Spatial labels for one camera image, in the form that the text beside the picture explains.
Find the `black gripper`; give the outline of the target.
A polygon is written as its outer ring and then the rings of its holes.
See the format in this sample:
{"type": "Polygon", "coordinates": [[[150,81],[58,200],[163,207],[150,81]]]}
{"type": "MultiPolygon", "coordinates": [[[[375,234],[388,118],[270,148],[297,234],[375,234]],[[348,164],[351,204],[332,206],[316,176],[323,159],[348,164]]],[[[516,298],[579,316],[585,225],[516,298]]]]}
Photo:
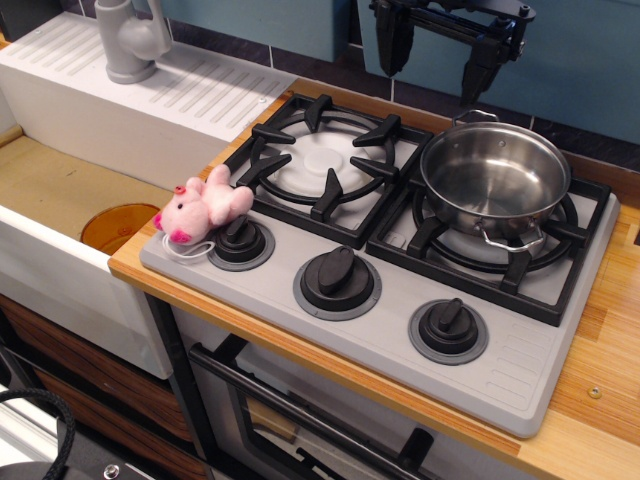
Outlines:
{"type": "Polygon", "coordinates": [[[406,65],[417,28],[471,46],[461,106],[476,103],[500,70],[500,56],[521,55],[536,11],[521,1],[371,1],[380,67],[388,77],[406,65]]]}

